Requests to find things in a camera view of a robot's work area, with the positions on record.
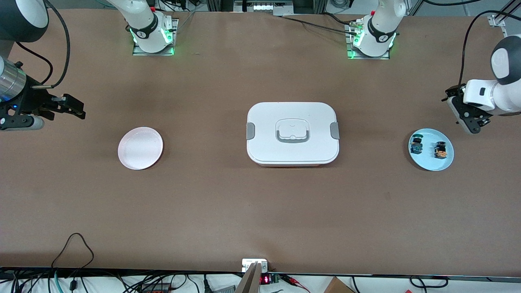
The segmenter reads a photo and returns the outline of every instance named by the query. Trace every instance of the brown table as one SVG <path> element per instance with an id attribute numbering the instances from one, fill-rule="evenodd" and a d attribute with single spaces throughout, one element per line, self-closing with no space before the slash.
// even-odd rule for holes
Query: brown table
<path id="1" fill-rule="evenodd" d="M 41 131 L 1 133 L 1 265 L 50 265 L 79 231 L 92 267 L 238 270 L 242 258 L 264 257 L 280 272 L 521 276 L 521 119 L 493 117 L 470 136 L 440 102 L 457 83 L 470 18 L 407 17 L 391 60 L 349 60 L 341 34 L 252 13 L 196 13 L 175 56 L 132 57 L 117 11 L 62 13 L 71 63 L 51 92 L 82 100 L 87 119 L 57 115 Z M 30 44 L 54 62 L 51 81 L 63 35 L 51 16 Z M 475 24 L 464 80 L 493 78 L 501 37 L 485 19 Z M 19 48 L 10 59 L 34 78 L 47 73 Z M 331 105 L 338 158 L 256 165 L 246 114 L 264 101 Z M 133 171 L 117 145 L 139 126 L 157 129 L 165 150 Z M 449 169 L 408 159 L 405 142 L 424 127 L 452 140 Z M 57 265 L 88 257 L 76 239 Z"/>

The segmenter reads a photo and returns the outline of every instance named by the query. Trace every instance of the gray latch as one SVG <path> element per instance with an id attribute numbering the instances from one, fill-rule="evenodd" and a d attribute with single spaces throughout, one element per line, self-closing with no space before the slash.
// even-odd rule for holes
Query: gray latch
<path id="1" fill-rule="evenodd" d="M 329 125 L 329 131 L 331 131 L 331 137 L 334 139 L 340 139 L 340 133 L 338 132 L 338 122 L 333 122 Z"/>
<path id="2" fill-rule="evenodd" d="M 255 137 L 255 124 L 248 122 L 246 123 L 246 140 L 250 140 Z"/>

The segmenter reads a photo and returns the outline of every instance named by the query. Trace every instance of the red digital display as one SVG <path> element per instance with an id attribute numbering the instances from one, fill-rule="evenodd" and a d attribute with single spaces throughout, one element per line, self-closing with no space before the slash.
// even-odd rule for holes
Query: red digital display
<path id="1" fill-rule="evenodd" d="M 271 284 L 271 275 L 270 275 L 270 274 L 263 274 L 263 275 L 260 277 L 259 284 L 260 284 L 260 285 L 268 285 L 268 284 Z"/>

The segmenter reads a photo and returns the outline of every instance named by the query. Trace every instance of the metal frame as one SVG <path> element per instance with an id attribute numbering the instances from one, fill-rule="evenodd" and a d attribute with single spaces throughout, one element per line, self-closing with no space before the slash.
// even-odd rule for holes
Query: metal frame
<path id="1" fill-rule="evenodd" d="M 521 7 L 521 0 L 511 0 L 507 4 L 505 4 L 505 6 L 503 6 L 503 8 L 501 8 L 500 11 L 512 14 L 520 7 Z M 496 27 L 501 28 L 501 31 L 503 31 L 503 36 L 505 36 L 505 37 L 508 36 L 506 33 L 506 25 L 505 25 L 505 20 L 507 18 L 508 18 L 508 16 L 501 15 L 501 14 L 497 14 L 497 15 L 493 14 L 492 16 L 487 17 L 490 26 L 493 28 L 496 28 Z"/>
<path id="2" fill-rule="evenodd" d="M 405 6 L 407 7 L 407 15 L 414 16 L 418 13 L 418 10 L 424 4 L 423 1 L 417 0 L 415 4 L 412 3 L 413 0 L 405 0 Z"/>
<path id="3" fill-rule="evenodd" d="M 505 4 L 505 6 L 503 6 L 503 8 L 501 8 L 500 11 L 513 14 L 520 7 L 521 7 L 521 0 L 511 0 L 510 2 Z M 499 23 L 499 22 L 507 19 L 507 17 L 508 16 L 501 15 L 501 14 L 494 15 L 494 22 Z"/>

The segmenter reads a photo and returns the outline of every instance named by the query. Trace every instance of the light blue plate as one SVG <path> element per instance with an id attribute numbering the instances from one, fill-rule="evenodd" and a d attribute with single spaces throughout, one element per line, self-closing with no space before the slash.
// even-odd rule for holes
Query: light blue plate
<path id="1" fill-rule="evenodd" d="M 421 154 L 411 153 L 411 143 L 413 142 L 413 136 L 409 138 L 409 145 L 407 149 L 409 155 L 418 166 L 429 171 L 441 171 L 447 169 L 454 160 L 454 148 L 448 137 L 443 133 L 430 128 L 424 128 L 417 130 L 413 135 L 423 135 L 421 143 L 423 144 L 423 151 Z M 444 141 L 445 149 L 447 151 L 447 157 L 444 159 L 434 157 L 434 148 L 438 141 Z"/>

